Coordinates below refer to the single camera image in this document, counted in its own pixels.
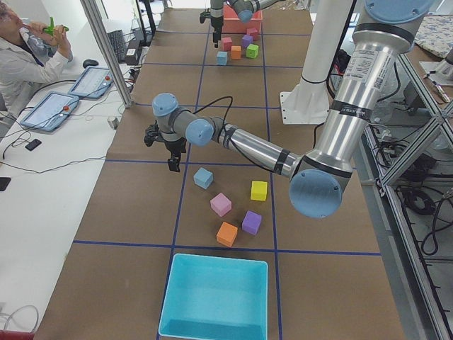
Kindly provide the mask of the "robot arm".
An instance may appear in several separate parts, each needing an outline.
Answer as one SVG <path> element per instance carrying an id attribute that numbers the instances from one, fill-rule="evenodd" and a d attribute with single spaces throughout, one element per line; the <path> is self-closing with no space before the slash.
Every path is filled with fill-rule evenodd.
<path id="1" fill-rule="evenodd" d="M 242 23 L 249 22 L 254 13 L 266 9 L 277 2 L 278 0 L 227 1 L 228 7 L 234 11 Z M 205 19 L 210 19 L 211 26 L 213 27 L 212 41 L 215 48 L 219 47 L 219 42 L 222 38 L 224 3 L 225 1 L 223 0 L 211 0 L 210 7 L 200 14 L 201 23 L 204 23 Z"/>
<path id="2" fill-rule="evenodd" d="M 206 118 L 179 105 L 171 93 L 152 102 L 156 119 L 144 143 L 164 143 L 168 167 L 178 171 L 187 143 L 199 147 L 215 141 L 233 149 L 256 166 L 290 180 L 289 199 L 301 214 L 332 215 L 352 176 L 350 163 L 360 135 L 369 123 L 385 79 L 395 59 L 413 46 L 430 1 L 366 1 L 352 35 L 355 50 L 329 108 L 323 132 L 314 148 L 299 156 L 229 124 Z"/>

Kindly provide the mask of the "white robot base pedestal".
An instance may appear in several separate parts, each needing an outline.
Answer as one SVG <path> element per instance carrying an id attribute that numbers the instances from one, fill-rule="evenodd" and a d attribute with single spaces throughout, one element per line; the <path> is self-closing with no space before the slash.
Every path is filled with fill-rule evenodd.
<path id="1" fill-rule="evenodd" d="M 290 92 L 280 93 L 285 125 L 318 125 L 326 120 L 328 75 L 355 4 L 352 0 L 319 2 L 300 81 Z"/>

